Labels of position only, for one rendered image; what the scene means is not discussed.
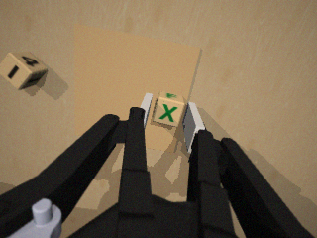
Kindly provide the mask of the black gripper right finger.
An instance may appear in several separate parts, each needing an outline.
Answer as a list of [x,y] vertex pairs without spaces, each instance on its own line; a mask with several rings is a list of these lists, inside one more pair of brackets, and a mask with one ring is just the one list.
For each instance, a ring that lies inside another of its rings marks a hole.
[[237,142],[213,139],[195,103],[187,103],[182,125],[190,153],[186,201],[198,203],[197,238],[238,238],[230,203],[246,238],[315,238]]

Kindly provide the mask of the tan square mat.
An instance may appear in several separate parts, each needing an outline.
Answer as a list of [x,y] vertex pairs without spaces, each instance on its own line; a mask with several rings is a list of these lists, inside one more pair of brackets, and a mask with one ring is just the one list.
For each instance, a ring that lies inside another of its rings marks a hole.
[[[129,120],[130,108],[153,95],[146,148],[174,152],[200,48],[74,23],[74,124],[83,135],[106,114]],[[160,91],[183,97],[172,127],[153,121]]]

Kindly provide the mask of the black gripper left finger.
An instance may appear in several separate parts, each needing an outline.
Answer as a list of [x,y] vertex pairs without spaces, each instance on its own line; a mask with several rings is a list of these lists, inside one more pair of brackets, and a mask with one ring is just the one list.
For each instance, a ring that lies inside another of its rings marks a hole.
[[0,238],[59,238],[116,143],[125,143],[116,238],[158,238],[145,141],[152,98],[130,108],[129,120],[104,115],[36,177],[1,194]]

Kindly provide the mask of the cream letter block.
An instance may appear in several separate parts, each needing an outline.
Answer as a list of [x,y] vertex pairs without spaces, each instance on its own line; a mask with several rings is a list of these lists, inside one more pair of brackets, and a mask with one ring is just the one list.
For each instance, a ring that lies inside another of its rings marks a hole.
[[29,51],[8,53],[0,64],[0,75],[18,90],[36,85],[47,71]]
[[160,91],[153,121],[164,125],[178,127],[185,103],[181,95]]

